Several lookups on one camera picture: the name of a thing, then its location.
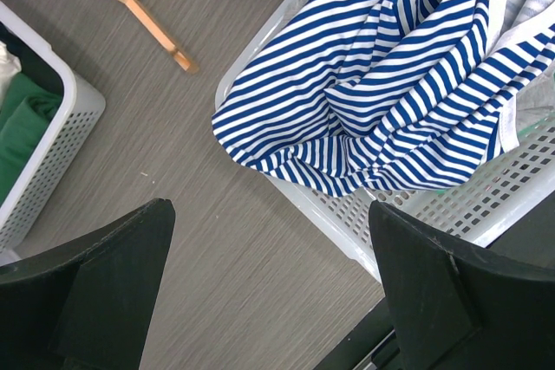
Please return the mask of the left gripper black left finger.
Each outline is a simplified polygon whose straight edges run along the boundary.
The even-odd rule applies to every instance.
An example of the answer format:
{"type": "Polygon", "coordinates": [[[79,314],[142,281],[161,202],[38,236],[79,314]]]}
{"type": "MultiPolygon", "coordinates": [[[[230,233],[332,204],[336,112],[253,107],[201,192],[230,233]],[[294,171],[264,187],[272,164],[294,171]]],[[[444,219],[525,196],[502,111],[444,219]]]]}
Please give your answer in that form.
{"type": "Polygon", "coordinates": [[[137,369],[173,236],[156,198],[1,268],[3,369],[137,369]]]}

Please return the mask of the blue striped tank top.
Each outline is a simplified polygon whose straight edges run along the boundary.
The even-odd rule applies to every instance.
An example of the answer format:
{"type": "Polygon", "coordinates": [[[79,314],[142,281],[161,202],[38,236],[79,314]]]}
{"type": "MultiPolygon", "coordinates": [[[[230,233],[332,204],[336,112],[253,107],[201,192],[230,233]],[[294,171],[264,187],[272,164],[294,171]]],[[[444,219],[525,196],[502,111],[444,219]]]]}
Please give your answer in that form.
{"type": "Polygon", "coordinates": [[[309,0],[212,117],[238,164],[334,197],[445,190],[516,148],[554,0],[309,0]]]}

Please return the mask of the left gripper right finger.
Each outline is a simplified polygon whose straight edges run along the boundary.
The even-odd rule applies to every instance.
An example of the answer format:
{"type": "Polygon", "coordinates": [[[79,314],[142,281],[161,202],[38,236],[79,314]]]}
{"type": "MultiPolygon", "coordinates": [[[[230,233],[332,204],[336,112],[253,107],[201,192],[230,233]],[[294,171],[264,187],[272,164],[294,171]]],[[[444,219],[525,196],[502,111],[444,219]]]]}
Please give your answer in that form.
{"type": "Polygon", "coordinates": [[[369,230],[403,366],[552,369],[554,272],[373,202],[369,230]]]}

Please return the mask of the green tank top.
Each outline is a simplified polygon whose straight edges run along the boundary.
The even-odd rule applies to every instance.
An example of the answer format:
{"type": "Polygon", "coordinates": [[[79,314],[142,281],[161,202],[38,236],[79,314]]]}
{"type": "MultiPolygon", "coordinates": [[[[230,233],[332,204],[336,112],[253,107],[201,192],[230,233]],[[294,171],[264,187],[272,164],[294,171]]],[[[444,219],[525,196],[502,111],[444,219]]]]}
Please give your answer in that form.
{"type": "Polygon", "coordinates": [[[540,121],[532,124],[529,127],[524,128],[523,130],[521,130],[520,132],[518,132],[518,139],[519,141],[522,141],[525,137],[527,137],[534,129],[537,129],[538,126],[543,123],[544,121],[546,121],[547,119],[549,119],[551,117],[551,115],[549,114],[548,116],[546,116],[545,118],[542,118],[540,121]]]}

